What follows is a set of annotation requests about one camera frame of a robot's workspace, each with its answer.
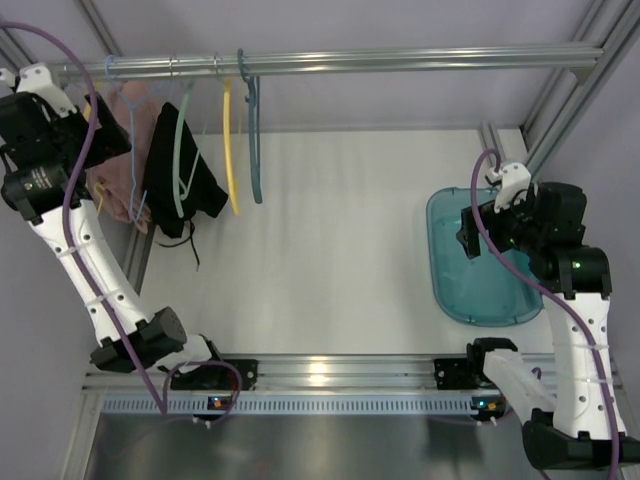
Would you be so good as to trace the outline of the light blue wire hanger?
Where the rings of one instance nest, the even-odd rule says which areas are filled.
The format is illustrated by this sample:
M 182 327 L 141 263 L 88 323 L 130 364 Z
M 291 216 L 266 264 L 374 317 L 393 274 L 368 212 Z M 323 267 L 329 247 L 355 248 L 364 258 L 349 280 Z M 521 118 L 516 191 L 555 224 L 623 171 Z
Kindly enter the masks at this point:
M 109 54 L 104 60 L 104 74 L 105 78 L 108 81 L 109 85 L 113 88 L 117 97 L 125 104 L 127 108 L 127 112 L 129 115 L 129 138 L 131 143 L 130 150 L 130 178 L 131 178 L 131 188 L 129 193 L 129 200 L 127 205 L 127 213 L 129 219 L 136 224 L 140 217 L 142 216 L 143 209 L 146 202 L 147 191 L 144 190 L 141 196 L 140 204 L 138 207 L 135 207 L 134 200 L 135 194 L 138 186 L 137 181 L 137 173 L 136 173 L 136 128 L 135 128 L 135 111 L 141 106 L 148 98 L 152 97 L 154 94 L 159 92 L 164 84 L 161 81 L 156 81 L 152 84 L 152 86 L 147 90 L 146 93 L 142 95 L 142 97 L 137 101 L 132 101 L 125 93 L 124 93 L 124 85 L 118 86 L 115 80 L 115 77 L 111 74 L 110 68 L 114 64 L 117 56 L 114 54 Z

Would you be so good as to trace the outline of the black trousers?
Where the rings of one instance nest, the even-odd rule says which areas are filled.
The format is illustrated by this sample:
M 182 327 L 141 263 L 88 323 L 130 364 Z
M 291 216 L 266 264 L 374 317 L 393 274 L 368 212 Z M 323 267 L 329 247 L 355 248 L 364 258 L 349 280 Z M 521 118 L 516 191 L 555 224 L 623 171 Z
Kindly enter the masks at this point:
M 173 167 L 178 116 L 174 105 L 163 104 L 143 176 L 152 223 L 174 241 L 173 246 L 193 242 L 192 237 L 184 238 L 183 232 L 195 233 L 196 213 L 216 218 L 228 201 L 228 194 L 219 186 L 187 125 L 182 128 L 178 167 Z

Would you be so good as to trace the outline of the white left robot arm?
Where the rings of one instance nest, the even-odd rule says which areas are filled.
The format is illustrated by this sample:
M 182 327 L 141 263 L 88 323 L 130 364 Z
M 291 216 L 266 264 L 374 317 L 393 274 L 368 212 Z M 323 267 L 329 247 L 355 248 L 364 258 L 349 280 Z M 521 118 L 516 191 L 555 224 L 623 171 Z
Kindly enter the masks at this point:
M 186 371 L 214 360 L 213 343 L 185 331 L 169 307 L 153 311 L 132 288 L 102 233 L 82 181 L 66 187 L 88 130 L 79 112 L 50 106 L 41 96 L 13 93 L 1 100 L 1 195 L 49 246 L 91 318 L 100 370 L 137 367 Z

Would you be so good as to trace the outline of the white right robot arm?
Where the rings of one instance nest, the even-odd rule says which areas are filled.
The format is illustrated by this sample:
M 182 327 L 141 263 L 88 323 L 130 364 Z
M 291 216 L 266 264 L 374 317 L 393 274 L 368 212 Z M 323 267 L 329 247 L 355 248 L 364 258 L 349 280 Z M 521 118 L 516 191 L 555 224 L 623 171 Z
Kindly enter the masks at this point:
M 495 385 L 522 425 L 527 459 L 537 470 L 605 470 L 639 461 L 615 398 L 608 344 L 612 294 L 605 252 L 583 242 L 587 197 L 577 186 L 542 183 L 505 198 L 470 204 L 456 237 L 466 256 L 482 245 L 539 292 L 550 320 L 557 387 L 550 393 L 515 343 L 485 337 L 467 346 L 475 374 Z

